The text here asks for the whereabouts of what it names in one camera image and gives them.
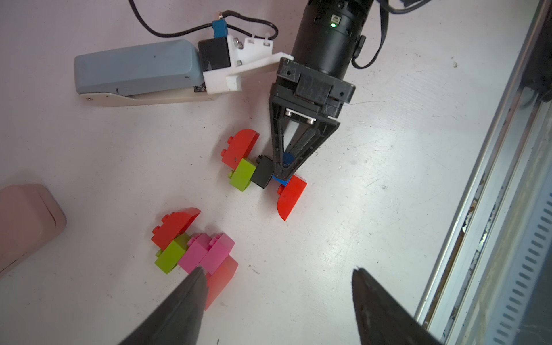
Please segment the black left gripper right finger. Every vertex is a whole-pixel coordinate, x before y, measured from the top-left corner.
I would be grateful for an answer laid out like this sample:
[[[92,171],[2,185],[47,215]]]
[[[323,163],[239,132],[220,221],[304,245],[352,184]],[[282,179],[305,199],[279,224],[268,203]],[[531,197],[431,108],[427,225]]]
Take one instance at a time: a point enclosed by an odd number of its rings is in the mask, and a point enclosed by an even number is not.
[[[352,273],[352,295],[362,344],[440,343],[364,268]]]

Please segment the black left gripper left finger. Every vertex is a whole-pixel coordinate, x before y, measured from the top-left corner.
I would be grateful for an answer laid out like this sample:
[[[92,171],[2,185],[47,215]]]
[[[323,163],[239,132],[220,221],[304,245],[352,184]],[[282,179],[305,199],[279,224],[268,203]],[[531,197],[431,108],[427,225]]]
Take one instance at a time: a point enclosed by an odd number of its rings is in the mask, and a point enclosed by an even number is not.
[[[197,267],[122,344],[196,344],[208,295],[205,270]]]

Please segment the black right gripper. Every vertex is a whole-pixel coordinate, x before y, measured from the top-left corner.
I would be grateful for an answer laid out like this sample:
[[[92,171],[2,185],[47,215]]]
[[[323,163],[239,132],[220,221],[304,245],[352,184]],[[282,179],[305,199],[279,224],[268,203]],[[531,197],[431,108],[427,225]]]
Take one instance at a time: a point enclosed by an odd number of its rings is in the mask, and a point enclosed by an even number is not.
[[[351,83],[281,58],[269,98],[274,165],[274,152],[290,152],[297,171],[339,128],[336,118],[355,91]],[[306,119],[293,111],[322,117]]]

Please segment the blue lego brick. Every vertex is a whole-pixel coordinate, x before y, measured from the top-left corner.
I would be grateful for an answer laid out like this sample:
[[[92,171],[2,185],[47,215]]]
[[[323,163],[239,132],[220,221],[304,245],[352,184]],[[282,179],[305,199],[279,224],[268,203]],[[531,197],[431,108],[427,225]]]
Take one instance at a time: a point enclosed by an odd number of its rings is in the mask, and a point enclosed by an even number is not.
[[[294,166],[296,157],[290,152],[274,152],[274,159],[276,159],[276,163],[272,178],[279,182],[280,185],[286,187],[296,172],[296,167]]]

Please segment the green lego brick front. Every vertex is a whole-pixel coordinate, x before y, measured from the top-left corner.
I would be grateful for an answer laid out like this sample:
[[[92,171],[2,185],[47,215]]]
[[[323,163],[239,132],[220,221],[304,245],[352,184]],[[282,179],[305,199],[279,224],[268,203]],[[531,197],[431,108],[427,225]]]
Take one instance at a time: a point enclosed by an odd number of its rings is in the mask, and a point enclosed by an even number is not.
[[[191,237],[188,234],[181,234],[176,237],[165,250],[158,251],[155,265],[168,275],[187,252],[190,239]]]

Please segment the green lego brick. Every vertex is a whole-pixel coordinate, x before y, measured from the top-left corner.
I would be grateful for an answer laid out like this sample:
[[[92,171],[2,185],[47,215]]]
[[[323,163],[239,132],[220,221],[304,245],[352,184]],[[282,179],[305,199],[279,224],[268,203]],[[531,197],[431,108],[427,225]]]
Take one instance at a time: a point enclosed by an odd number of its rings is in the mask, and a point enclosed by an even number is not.
[[[165,250],[158,251],[155,265],[168,275],[187,252],[190,239],[191,237],[188,234],[181,234],[176,237]]]
[[[243,158],[236,170],[229,174],[229,183],[238,191],[245,191],[251,183],[252,176],[257,167],[249,159]]]

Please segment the green lego brick back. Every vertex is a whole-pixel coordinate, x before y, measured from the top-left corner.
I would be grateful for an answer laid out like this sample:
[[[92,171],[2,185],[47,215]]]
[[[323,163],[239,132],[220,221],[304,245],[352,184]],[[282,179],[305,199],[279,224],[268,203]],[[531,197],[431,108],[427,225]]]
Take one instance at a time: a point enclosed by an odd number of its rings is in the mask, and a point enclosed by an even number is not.
[[[245,191],[251,183],[252,176],[257,167],[249,159],[243,158],[236,170],[229,174],[229,183],[238,191]]]

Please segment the red curved lego brick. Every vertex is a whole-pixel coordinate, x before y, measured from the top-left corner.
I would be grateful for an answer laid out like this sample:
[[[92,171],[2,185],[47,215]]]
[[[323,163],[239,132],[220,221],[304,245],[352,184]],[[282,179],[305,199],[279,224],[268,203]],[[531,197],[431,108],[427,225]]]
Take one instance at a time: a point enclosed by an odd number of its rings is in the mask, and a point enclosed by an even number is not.
[[[185,208],[162,217],[162,224],[152,230],[152,242],[161,250],[181,234],[184,234],[201,211],[198,208]]]
[[[275,180],[280,183],[277,190],[277,194],[279,195],[277,212],[280,218],[286,221],[308,184],[297,175],[293,175],[288,181],[282,181],[277,178]]]

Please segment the black lego brick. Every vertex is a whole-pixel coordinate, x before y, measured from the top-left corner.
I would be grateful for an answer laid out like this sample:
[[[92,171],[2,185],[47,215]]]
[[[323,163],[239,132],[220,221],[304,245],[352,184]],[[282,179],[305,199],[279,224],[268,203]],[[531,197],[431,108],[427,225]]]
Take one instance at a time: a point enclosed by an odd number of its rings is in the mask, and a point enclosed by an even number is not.
[[[262,189],[266,189],[274,173],[273,160],[267,155],[259,155],[256,164],[257,167],[252,174],[251,182]]]

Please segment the pink lego brick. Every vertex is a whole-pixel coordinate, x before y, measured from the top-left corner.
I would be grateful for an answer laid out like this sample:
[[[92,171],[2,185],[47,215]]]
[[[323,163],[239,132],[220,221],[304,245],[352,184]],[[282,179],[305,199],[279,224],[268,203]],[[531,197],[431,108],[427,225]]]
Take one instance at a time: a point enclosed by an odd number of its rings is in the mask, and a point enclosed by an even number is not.
[[[208,245],[209,249],[199,265],[212,275],[229,256],[234,248],[235,241],[229,235],[221,233],[213,237]]]
[[[210,248],[211,237],[208,234],[194,234],[188,241],[188,249],[178,261],[178,265],[188,274],[192,273]]]

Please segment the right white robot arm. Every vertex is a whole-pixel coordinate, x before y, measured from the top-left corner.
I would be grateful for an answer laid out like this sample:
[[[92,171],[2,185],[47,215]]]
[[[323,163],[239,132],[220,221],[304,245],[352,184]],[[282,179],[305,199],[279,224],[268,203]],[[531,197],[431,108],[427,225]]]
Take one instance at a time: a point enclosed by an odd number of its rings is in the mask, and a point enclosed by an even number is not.
[[[355,85],[344,80],[357,59],[371,1],[309,1],[293,51],[283,57],[270,90],[274,174],[289,180],[339,128]]]

